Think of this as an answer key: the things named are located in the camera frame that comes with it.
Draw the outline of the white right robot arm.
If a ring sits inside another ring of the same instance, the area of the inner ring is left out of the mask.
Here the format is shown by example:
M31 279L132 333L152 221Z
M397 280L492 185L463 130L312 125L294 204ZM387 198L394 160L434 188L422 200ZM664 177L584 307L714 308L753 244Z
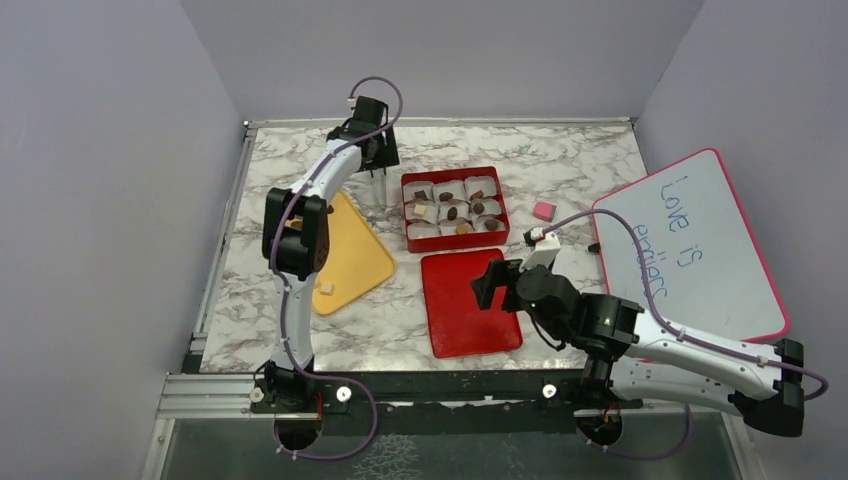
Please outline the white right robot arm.
M797 341L759 344L668 329L635 302L581 293L550 268L522 269L517 260L490 261L470 285L480 309L490 309L503 288L501 310L526 313L555 349L586 354L576 384L589 406L665 399L737 415L762 433L803 432L804 347Z

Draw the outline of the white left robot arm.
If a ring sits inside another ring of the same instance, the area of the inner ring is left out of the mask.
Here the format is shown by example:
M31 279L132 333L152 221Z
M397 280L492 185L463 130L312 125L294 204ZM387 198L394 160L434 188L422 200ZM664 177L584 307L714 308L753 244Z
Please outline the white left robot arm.
M351 116L327 135L320 160L290 187L266 196L262 255L278 281L281 305L264 378L294 411L314 397L312 289L329 258L331 200L353 174L399 164L389 106L364 96L350 102Z

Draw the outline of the red box lid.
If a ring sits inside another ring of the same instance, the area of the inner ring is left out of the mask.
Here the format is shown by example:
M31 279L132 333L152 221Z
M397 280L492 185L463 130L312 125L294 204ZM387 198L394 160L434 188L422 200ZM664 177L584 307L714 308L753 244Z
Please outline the red box lid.
M507 352L522 346L517 315L478 307L471 282L501 250L428 255L421 259L431 348L439 359Z

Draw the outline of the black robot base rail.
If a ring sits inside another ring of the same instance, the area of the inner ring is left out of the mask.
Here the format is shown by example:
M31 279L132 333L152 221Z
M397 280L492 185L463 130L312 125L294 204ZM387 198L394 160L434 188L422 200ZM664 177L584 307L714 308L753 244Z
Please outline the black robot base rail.
M249 411L282 433L365 437L542 432L572 434L575 415L641 406L577 369L364 371L258 369Z

